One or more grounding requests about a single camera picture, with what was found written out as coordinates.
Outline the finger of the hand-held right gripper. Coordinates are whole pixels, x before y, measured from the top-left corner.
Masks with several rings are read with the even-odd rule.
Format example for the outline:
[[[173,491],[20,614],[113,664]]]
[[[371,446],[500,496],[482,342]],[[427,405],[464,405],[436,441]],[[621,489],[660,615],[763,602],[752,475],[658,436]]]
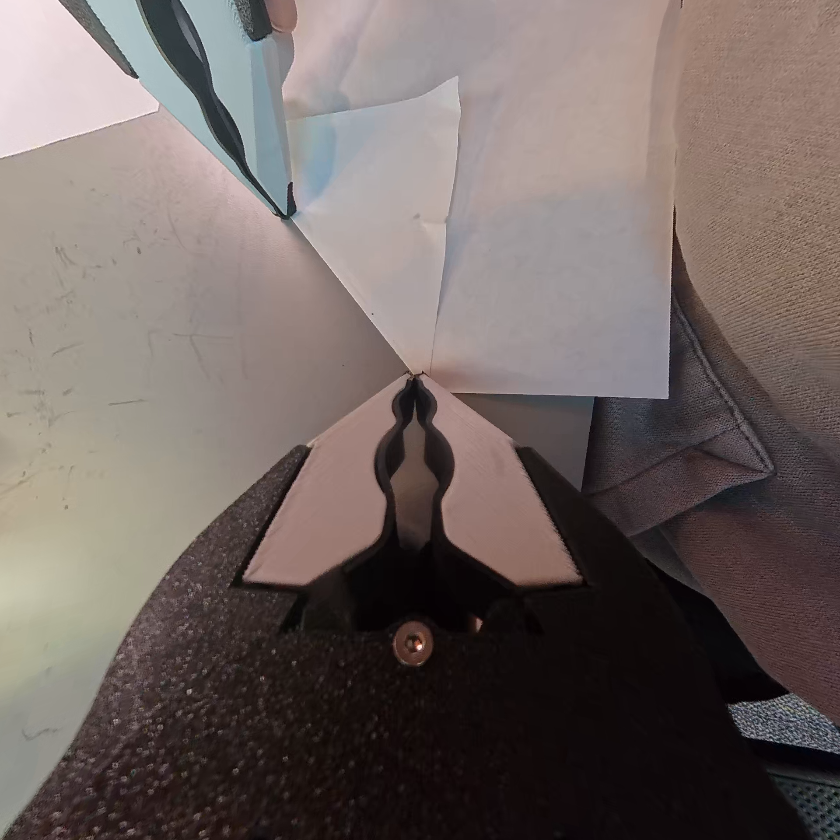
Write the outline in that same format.
[[[197,96],[196,59],[179,32],[171,2],[179,1],[93,1],[89,4],[128,58],[145,89],[268,206],[216,141],[205,119]]]
[[[227,2],[171,2],[196,59],[198,100],[216,141],[272,212],[297,211],[282,87],[294,59],[291,34],[250,40]]]

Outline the person's beige sweatshirt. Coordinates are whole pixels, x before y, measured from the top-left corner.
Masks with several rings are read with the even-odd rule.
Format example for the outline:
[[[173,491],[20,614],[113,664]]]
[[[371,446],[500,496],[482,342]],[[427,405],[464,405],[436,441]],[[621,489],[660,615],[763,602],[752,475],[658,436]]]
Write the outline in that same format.
[[[595,402],[583,493],[838,724],[838,2],[685,2],[669,396]]]

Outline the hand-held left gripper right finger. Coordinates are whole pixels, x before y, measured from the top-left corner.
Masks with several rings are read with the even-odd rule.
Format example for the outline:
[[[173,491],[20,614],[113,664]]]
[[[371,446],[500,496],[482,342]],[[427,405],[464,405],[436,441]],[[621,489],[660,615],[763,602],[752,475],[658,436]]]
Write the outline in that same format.
[[[458,608],[486,623],[496,607],[522,608],[526,595],[582,586],[517,442],[428,376],[413,387],[437,480],[435,574]]]

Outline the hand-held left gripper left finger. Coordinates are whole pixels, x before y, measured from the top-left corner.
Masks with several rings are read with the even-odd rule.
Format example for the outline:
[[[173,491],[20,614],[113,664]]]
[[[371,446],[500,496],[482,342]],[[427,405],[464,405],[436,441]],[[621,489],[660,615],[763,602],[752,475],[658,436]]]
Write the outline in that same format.
[[[295,593],[282,631],[355,629],[393,584],[403,552],[392,479],[415,386],[405,374],[306,446],[241,572],[244,587]]]

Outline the white paper sheet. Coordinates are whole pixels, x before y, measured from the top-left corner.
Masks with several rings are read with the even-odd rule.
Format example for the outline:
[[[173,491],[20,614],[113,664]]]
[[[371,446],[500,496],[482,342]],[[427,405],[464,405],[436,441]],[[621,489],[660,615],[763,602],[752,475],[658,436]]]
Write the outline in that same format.
[[[158,109],[60,2],[1,2],[3,158]]]
[[[580,488],[595,396],[668,393],[681,2],[298,2],[294,116],[458,79],[433,378]]]

